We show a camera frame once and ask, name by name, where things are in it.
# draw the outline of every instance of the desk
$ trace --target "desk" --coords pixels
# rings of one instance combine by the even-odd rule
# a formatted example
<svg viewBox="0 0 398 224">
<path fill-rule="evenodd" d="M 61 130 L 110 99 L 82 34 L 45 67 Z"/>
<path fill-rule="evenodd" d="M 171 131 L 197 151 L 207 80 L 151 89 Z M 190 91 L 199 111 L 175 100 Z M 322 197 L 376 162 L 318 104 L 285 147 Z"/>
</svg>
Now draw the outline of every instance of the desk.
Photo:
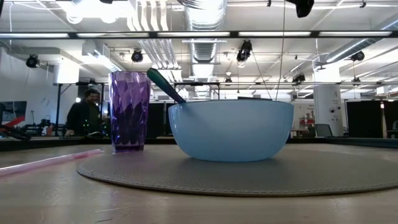
<svg viewBox="0 0 398 224">
<path fill-rule="evenodd" d="M 145 146 L 145 150 L 164 147 Z M 339 152 L 387 158 L 390 149 L 332 144 L 287 144 L 295 150 Z M 109 145 L 53 147 L 0 152 L 1 166 L 92 149 L 112 153 Z M 394 223 L 398 189 L 321 197 L 232 198 L 130 189 L 80 176 L 75 160 L 0 179 L 0 217 L 8 223 Z"/>
<path fill-rule="evenodd" d="M 398 136 L 398 129 L 397 130 L 387 130 L 387 137 L 390 134 L 390 138 L 393 138 L 392 135 L 394 135 L 394 138 L 397 138 Z"/>
<path fill-rule="evenodd" d="M 307 133 L 308 130 L 307 129 L 292 129 L 290 130 L 290 137 L 291 138 L 299 138 L 300 136 L 303 135 L 303 133 Z"/>
</svg>

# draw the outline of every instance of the column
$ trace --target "column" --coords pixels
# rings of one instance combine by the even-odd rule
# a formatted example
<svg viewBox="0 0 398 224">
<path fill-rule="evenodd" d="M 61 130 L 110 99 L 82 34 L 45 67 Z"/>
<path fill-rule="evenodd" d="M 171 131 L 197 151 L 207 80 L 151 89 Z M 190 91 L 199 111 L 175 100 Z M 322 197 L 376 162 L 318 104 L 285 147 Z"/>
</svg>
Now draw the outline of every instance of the column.
<svg viewBox="0 0 398 224">
<path fill-rule="evenodd" d="M 323 70 L 315 67 L 314 82 L 340 82 L 338 64 L 324 65 Z M 339 85 L 315 85 L 313 88 L 315 105 L 315 124 L 329 124 L 333 136 L 343 135 L 341 113 L 341 94 Z"/>
</svg>

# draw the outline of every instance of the round placemat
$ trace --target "round placemat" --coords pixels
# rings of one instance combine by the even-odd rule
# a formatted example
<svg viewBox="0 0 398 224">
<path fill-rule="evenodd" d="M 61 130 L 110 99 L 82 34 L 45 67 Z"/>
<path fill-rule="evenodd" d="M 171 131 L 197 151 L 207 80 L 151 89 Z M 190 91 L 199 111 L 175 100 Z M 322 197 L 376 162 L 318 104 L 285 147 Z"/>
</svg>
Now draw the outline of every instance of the round placemat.
<svg viewBox="0 0 398 224">
<path fill-rule="evenodd" d="M 285 197 L 398 187 L 398 163 L 334 152 L 284 149 L 272 159 L 227 163 L 192 159 L 178 148 L 93 157 L 78 172 L 140 189 L 201 195 Z"/>
</svg>

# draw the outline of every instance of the dark jacket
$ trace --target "dark jacket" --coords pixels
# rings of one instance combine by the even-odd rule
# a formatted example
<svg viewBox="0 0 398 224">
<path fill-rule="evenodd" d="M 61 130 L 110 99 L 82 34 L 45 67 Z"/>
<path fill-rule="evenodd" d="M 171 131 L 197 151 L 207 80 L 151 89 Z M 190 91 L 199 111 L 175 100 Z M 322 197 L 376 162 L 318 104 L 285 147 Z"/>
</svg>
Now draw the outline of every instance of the dark jacket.
<svg viewBox="0 0 398 224">
<path fill-rule="evenodd" d="M 96 119 L 98 120 L 97 121 L 98 126 L 100 126 L 101 122 L 100 109 L 96 105 L 89 105 L 85 101 L 82 101 L 80 103 L 73 104 L 72 107 L 70 108 L 66 123 L 67 130 L 74 130 L 75 135 L 86 135 L 93 131 L 99 131 L 99 130 L 88 129 L 87 127 L 83 126 L 90 120 L 91 106 L 94 106 L 95 109 L 98 111 Z"/>
</svg>

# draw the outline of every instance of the purple cup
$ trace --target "purple cup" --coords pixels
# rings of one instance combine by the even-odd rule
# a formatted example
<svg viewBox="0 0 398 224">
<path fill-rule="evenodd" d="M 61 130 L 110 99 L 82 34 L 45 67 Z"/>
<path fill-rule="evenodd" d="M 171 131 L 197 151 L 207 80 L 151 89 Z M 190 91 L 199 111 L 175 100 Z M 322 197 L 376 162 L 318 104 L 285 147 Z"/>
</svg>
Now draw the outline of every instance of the purple cup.
<svg viewBox="0 0 398 224">
<path fill-rule="evenodd" d="M 141 72 L 109 74 L 111 138 L 114 152 L 144 150 L 150 80 Z"/>
</svg>

